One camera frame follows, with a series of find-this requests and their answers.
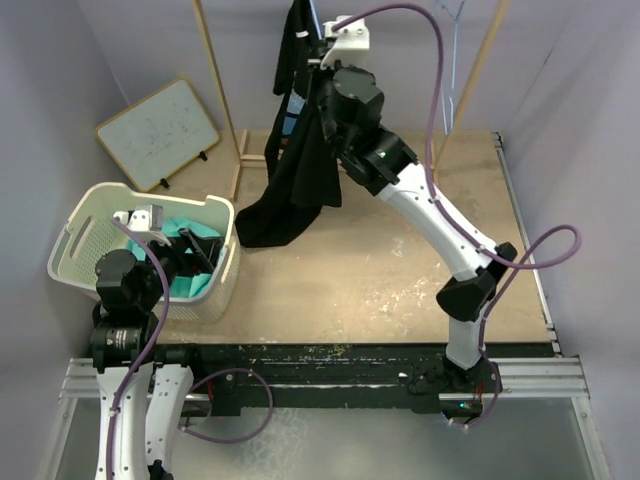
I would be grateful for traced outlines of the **teal t shirt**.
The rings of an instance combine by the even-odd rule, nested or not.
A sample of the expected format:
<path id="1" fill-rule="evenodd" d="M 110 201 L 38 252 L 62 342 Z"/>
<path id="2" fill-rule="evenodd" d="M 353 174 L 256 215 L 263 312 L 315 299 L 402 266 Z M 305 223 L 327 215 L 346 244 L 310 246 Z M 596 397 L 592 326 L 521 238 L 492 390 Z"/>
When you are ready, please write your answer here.
<path id="1" fill-rule="evenodd" d="M 169 218 L 149 233 L 128 229 L 131 267 L 121 281 L 127 300 L 149 304 L 164 293 L 192 299 L 209 286 L 224 244 L 219 232 L 185 217 Z"/>

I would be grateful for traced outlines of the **light blue wire hanger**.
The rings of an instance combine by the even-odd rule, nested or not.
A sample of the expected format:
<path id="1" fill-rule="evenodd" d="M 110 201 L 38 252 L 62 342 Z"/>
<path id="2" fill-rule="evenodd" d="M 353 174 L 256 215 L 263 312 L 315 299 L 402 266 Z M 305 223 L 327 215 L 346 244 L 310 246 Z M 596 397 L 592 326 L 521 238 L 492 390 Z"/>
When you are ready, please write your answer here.
<path id="1" fill-rule="evenodd" d="M 445 66 L 448 68 L 448 73 L 443 75 L 440 91 L 441 114 L 446 136 L 453 133 L 456 122 L 458 50 L 465 4 L 465 1 L 438 0 L 435 2 L 436 16 L 442 15 L 445 18 L 445 28 L 448 31 L 444 37 L 445 54 L 447 56 Z"/>

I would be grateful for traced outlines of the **black t shirt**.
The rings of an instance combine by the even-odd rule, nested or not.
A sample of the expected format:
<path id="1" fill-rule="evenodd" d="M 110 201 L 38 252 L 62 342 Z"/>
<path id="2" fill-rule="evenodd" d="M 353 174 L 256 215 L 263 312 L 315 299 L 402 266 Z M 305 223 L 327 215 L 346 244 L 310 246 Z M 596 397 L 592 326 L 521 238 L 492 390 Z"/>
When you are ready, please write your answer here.
<path id="1" fill-rule="evenodd" d="M 282 102 L 264 149 L 267 186 L 235 219 L 246 249 L 288 245 L 323 207 L 342 204 L 337 161 L 323 134 L 317 85 L 308 65 L 321 47 L 312 3 L 294 1 L 287 12 L 272 88 Z"/>

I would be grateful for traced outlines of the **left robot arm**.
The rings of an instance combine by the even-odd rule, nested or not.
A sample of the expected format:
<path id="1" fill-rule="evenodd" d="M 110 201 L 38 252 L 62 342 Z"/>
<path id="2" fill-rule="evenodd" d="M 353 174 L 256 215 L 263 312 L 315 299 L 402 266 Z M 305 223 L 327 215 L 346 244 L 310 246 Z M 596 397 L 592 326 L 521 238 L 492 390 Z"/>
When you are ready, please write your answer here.
<path id="1" fill-rule="evenodd" d="M 98 479 L 169 479 L 170 450 L 187 392 L 202 387 L 204 365 L 190 348 L 156 355 L 174 280 L 213 273 L 219 236 L 180 228 L 164 242 L 130 237 L 129 248 L 96 264 L 92 365 L 100 394 Z"/>

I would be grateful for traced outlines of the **blue hanger with black shirt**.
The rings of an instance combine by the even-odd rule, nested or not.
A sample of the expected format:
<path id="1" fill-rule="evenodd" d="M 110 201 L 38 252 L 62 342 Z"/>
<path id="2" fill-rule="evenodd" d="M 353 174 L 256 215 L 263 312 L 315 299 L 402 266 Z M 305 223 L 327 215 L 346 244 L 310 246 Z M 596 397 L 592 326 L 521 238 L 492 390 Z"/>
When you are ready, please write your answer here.
<path id="1" fill-rule="evenodd" d="M 315 2 L 313 0 L 309 0 L 308 3 L 309 3 L 309 10 L 311 13 L 313 25 L 316 29 L 317 35 L 321 37 L 322 36 L 321 22 L 319 21 L 319 18 L 318 18 Z"/>

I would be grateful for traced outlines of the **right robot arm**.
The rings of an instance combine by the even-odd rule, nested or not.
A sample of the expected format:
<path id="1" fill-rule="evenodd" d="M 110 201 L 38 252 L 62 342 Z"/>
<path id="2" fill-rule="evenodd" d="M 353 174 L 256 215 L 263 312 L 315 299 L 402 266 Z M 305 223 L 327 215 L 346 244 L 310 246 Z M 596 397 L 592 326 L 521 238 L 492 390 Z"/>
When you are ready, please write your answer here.
<path id="1" fill-rule="evenodd" d="M 333 156 L 355 183 L 400 212 L 449 268 L 451 277 L 436 295 L 449 317 L 444 376 L 452 389 L 469 390 L 480 379 L 481 316 L 516 248 L 478 231 L 428 186 L 415 152 L 381 123 L 384 94 L 373 74 L 339 66 L 315 71 L 314 83 L 313 98 Z"/>

